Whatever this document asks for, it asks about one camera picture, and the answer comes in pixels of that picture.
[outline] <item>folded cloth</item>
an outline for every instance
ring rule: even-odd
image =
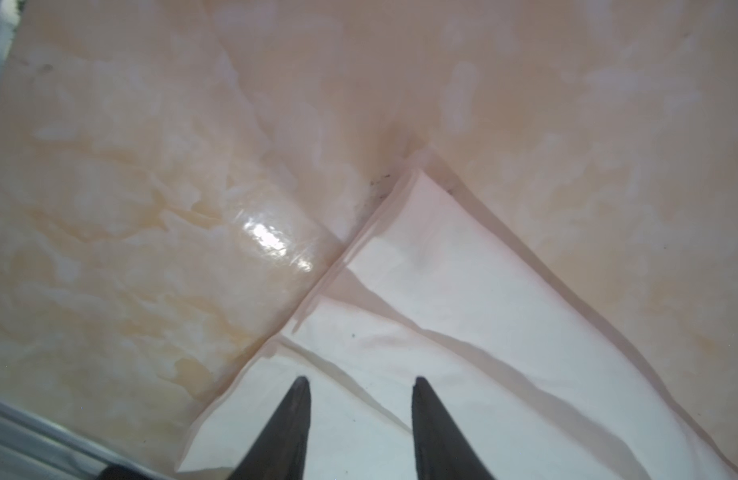
[[[306,478],[415,478],[425,376],[511,478],[738,478],[624,354],[419,170],[195,421],[178,471],[234,467],[299,375]]]

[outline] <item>marble tile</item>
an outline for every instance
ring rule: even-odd
[[[30,2],[0,82],[0,398],[169,472],[432,157],[738,465],[738,0]]]

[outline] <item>white fabric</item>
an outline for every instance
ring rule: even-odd
[[[417,376],[501,480],[738,478],[620,351],[419,171],[195,422],[178,470],[236,466],[298,375],[311,381],[306,478],[415,478]]]

